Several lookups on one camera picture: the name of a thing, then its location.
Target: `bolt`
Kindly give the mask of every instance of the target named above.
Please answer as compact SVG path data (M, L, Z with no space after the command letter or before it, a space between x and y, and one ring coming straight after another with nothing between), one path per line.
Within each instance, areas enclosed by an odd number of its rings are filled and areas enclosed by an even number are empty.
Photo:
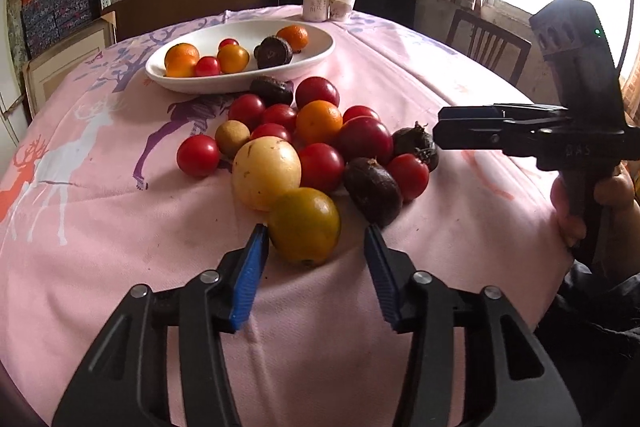
M500 291L500 288L496 286L487 286L484 289L484 294L490 299L493 299L494 301L497 301L500 297L502 297L502 292Z
M200 274L200 281L205 284L215 284L220 280L220 274L215 270L207 270Z
M433 277L429 272L418 270L414 273L414 281L418 284L429 284L431 281L433 281Z
M149 288L146 284L136 284L135 286L133 286L133 288L129 293L134 299L141 299L148 292L149 292Z

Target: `person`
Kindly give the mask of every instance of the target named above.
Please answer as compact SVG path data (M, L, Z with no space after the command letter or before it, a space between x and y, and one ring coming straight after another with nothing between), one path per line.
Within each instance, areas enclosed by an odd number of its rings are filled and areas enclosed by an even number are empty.
M570 215L561 177L550 196L562 238L572 247L586 227ZM591 272L574 262L535 331L585 424L610 405L625 372L640 360L640 206L626 168L619 165L599 181L594 198L611 209L600 265Z

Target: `person's hand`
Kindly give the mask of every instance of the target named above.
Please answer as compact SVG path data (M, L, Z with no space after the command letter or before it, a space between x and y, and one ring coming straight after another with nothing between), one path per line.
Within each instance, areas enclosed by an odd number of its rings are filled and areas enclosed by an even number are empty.
M601 260L605 275L622 282L640 273L640 206L628 171L619 165L612 177L596 184L593 196L611 208L610 230ZM560 233L568 247L586 236L582 218L569 214L569 198L560 177L551 187L551 203L556 208Z

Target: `white cup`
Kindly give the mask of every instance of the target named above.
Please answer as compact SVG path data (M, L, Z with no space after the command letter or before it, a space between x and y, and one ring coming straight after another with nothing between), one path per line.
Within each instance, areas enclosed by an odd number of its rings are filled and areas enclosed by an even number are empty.
M356 0L329 0L329 20L344 22L351 17Z

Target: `bowl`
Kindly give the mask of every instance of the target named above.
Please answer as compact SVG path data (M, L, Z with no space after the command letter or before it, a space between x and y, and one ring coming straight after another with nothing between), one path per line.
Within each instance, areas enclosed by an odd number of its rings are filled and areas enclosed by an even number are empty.
M285 26L296 24L303 26L309 35L309 44L298 54L293 55L289 64L259 70L254 57L254 48L265 37L275 35ZM164 76L164 56L172 46L188 42L196 46L201 57L218 54L218 44L223 39L235 39L249 52L251 59L241 73L219 74L217 76L197 76L189 78L172 78ZM322 60L325 60L335 48L334 38L316 26L293 22L291 20L264 19L219 24L203 28L165 44L156 50L146 61L146 74L149 78L166 89L190 94L213 94L241 92L249 89L251 81L263 74L278 80L293 80L301 76L309 76Z

